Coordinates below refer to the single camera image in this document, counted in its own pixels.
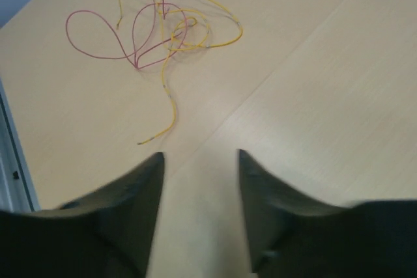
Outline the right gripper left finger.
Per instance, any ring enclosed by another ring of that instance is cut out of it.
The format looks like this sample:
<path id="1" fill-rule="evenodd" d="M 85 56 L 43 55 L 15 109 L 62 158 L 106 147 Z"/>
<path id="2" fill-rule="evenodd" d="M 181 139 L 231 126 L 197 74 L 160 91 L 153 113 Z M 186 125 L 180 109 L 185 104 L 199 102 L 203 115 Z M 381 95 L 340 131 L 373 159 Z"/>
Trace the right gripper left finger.
<path id="1" fill-rule="evenodd" d="M 164 169 L 157 152 L 58 208 L 1 212 L 1 276 L 146 276 Z"/>

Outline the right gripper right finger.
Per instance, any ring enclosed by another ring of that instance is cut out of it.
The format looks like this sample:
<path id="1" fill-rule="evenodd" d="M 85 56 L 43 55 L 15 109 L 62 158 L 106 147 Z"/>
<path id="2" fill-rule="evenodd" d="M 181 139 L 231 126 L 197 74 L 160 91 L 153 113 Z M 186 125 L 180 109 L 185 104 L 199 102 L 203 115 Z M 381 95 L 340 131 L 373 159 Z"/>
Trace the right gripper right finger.
<path id="1" fill-rule="evenodd" d="M 415 277 L 416 201 L 350 207 L 310 197 L 238 152 L 250 266 L 258 277 Z"/>

